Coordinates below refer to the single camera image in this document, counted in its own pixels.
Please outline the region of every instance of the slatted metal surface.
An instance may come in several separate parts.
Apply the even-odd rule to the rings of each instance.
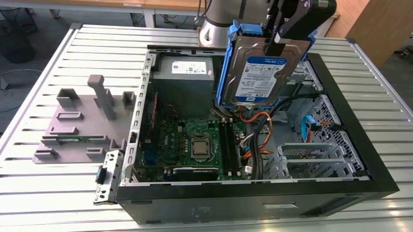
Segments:
[[[1,231],[408,231],[413,228],[413,125],[401,104],[389,94],[349,43],[318,39],[319,53],[354,110],[401,191],[382,200],[367,201],[325,218],[202,224],[140,225],[117,205],[93,206],[95,164],[39,164],[33,151],[56,109],[56,94],[87,87],[89,74],[105,77],[112,95],[140,86],[147,44],[196,46],[198,34],[188,30],[84,25],[71,30],[25,100],[0,148]]]

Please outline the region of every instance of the wooden cabinet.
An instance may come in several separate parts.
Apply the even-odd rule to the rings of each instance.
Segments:
[[[339,19],[327,37],[355,39],[381,66],[413,31],[413,0],[337,0]]]

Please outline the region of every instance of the gray carpet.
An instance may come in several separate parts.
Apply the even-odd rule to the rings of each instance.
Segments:
[[[170,15],[168,23],[166,19],[156,16],[156,26],[160,28],[180,28],[194,29],[194,17],[176,17]],[[53,19],[47,9],[35,9],[33,19],[39,31],[29,35],[31,44],[36,50],[36,57],[31,62],[24,64],[12,64],[4,57],[0,57],[0,73],[13,69],[37,69],[43,70],[59,43],[67,33],[72,23],[97,24],[109,26],[142,26],[144,27],[144,19],[142,14],[128,13],[108,13],[89,11],[60,11],[60,19]],[[413,107],[413,62],[401,60],[397,55],[393,55],[387,63],[381,68],[381,71],[387,78],[390,84],[396,88],[408,105]],[[36,82],[37,73],[35,72],[15,72],[4,76],[5,81],[11,84],[7,92],[0,91],[0,111],[19,106]],[[17,110],[0,113],[0,132],[7,128]]]

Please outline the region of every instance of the white label sticker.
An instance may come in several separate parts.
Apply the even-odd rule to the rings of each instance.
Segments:
[[[206,73],[207,73],[206,62],[196,62],[196,61],[172,62],[172,74],[206,74]]]
[[[135,6],[135,7],[142,7],[142,5],[140,5],[140,4],[124,3],[123,5],[124,5],[124,6]]]
[[[235,97],[247,102],[267,98],[277,83],[274,75],[283,69],[285,64],[283,58],[250,57],[244,64]]]
[[[244,167],[244,172],[251,174],[252,173],[252,167],[246,166]]]

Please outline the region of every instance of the green circuit board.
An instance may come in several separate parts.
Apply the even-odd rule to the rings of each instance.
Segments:
[[[243,123],[230,123],[234,138],[244,131]],[[208,141],[208,158],[191,157],[194,141]],[[239,180],[242,176],[228,176],[223,172],[223,157],[220,152],[219,121],[203,119],[163,120],[159,132],[156,154],[146,154],[155,161],[147,166],[147,177],[151,181],[164,181],[166,168],[204,167],[219,169],[219,180]]]

